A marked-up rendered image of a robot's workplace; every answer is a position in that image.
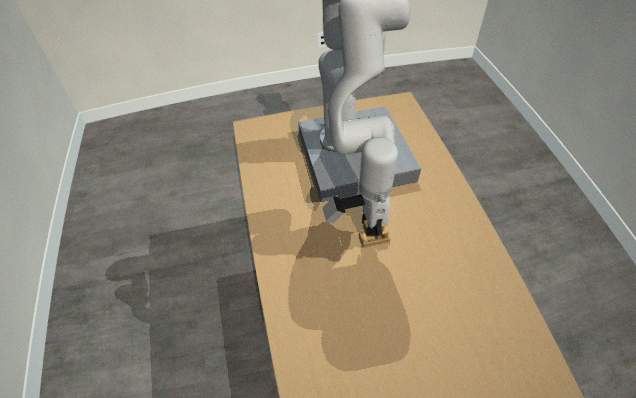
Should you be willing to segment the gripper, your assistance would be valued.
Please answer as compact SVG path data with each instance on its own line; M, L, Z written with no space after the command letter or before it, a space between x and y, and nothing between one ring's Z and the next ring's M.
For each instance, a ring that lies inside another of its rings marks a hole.
M361 192L360 194L363 195ZM365 196L364 197L366 199L363 197L365 205L362 206L363 208L362 224L364 220L367 220L369 225L367 227L367 232L366 232L367 237L382 235L382 223L384 226L388 225L389 215L390 215L390 197L389 196L386 197L386 202L384 203L380 203L379 200L375 201L375 200L368 199Z

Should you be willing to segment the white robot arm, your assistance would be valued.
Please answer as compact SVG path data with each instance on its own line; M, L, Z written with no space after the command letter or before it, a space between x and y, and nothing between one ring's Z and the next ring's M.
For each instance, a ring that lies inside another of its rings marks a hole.
M355 119L355 90L384 71L386 31L407 27L409 0L322 0L322 4L324 41L332 50L318 61L326 129L320 141L339 154L362 152L360 192L384 203L392 191L398 158L394 125L384 115ZM326 221L334 223L345 209L363 205L361 194L334 196L323 212Z

